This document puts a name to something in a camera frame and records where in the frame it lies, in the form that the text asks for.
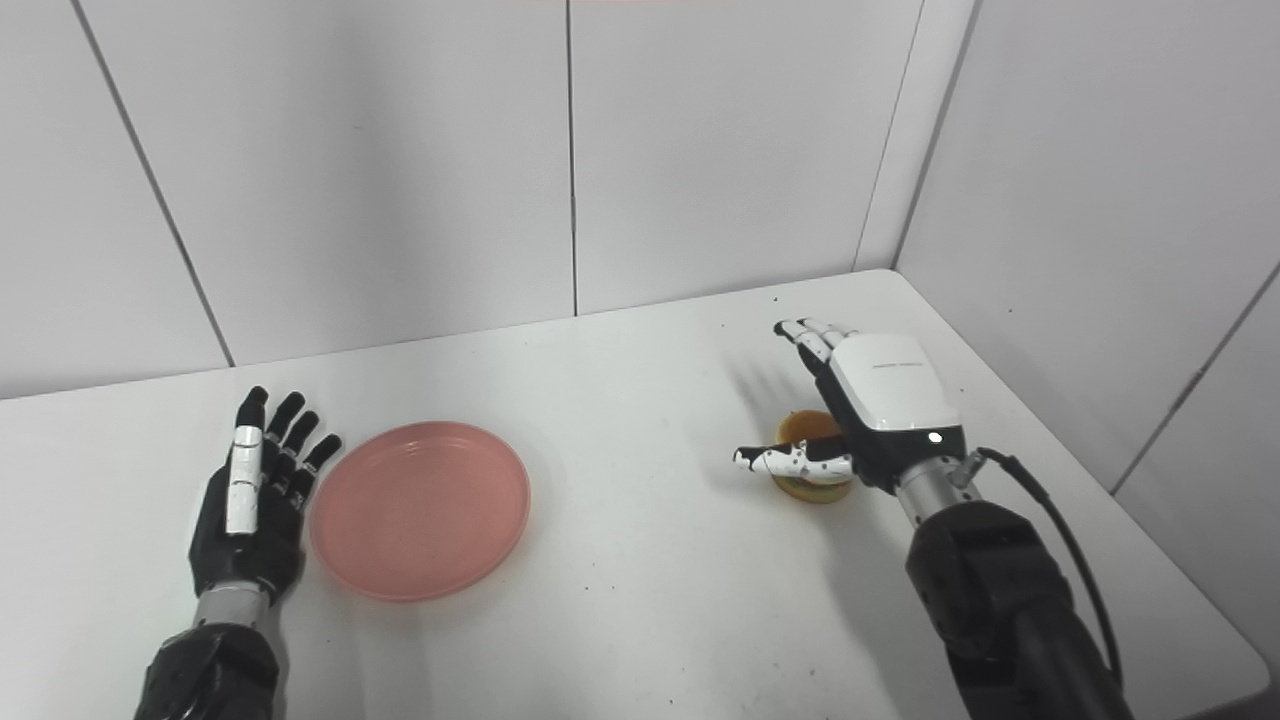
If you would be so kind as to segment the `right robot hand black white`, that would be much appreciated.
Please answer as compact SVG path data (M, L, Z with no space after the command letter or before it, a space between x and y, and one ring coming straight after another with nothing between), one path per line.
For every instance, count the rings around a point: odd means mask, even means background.
M858 479L892 495L910 470L966 456L960 414L915 337L846 333L812 318L777 322L773 332L796 348L836 428L736 448L737 468L813 487Z

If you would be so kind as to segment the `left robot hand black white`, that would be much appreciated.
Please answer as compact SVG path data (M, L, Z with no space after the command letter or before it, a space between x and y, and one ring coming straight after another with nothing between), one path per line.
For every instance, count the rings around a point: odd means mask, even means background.
M342 441L311 441L320 416L301 392L273 411L269 398L261 386L248 392L225 461L207 480L188 550L198 597L247 585L275 603L302 571L305 506Z

